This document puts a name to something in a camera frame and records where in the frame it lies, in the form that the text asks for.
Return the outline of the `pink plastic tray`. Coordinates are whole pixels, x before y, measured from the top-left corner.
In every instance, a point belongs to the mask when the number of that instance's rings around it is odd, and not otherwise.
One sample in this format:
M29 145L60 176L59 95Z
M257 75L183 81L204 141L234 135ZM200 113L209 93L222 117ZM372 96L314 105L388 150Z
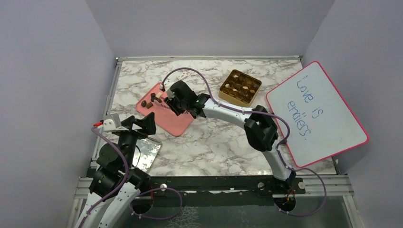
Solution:
M147 116L150 112L155 113L155 123L168 133L173 136L180 136L184 133L184 131L190 126L193 122L193 117L189 113L183 113L177 116L171 109L165 109L163 107L157 106L155 102L153 102L153 107L147 109L146 107L141 106L142 101L146 101L147 103L152 102L151 93L162 92L162 97L166 98L167 93L160 90L161 82L155 84L135 105L135 109Z

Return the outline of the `pink silicone tongs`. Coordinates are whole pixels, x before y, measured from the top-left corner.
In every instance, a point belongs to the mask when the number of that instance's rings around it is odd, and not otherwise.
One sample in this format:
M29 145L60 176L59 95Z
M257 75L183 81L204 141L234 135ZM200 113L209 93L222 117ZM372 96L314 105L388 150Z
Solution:
M170 110L170 107L164 102L164 97L162 97L162 96L157 97L155 100L155 103L157 106Z

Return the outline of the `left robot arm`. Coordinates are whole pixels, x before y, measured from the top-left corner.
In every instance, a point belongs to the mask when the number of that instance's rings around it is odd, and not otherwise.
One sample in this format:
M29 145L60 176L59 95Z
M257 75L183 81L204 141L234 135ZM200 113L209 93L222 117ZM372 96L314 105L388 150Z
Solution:
M132 115L121 121L118 114L111 114L93 125L91 131L106 144L99 151L99 167L77 228L111 228L135 197L151 189L150 175L132 163L139 150L137 141L156 133L154 116L151 112L142 119Z

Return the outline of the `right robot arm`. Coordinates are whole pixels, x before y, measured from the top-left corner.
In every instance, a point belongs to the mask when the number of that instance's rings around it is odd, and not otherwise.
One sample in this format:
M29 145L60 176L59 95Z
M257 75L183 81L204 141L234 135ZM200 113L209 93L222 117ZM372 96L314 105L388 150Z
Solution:
M180 136L197 117L222 120L242 128L249 145L263 153L274 177L274 187L280 193L293 188L295 172L276 151L277 125L272 114L258 105L242 109L229 103L214 101L209 94L197 95L182 80L170 88L157 83L135 105L136 110L148 115L154 113L155 123L173 136Z

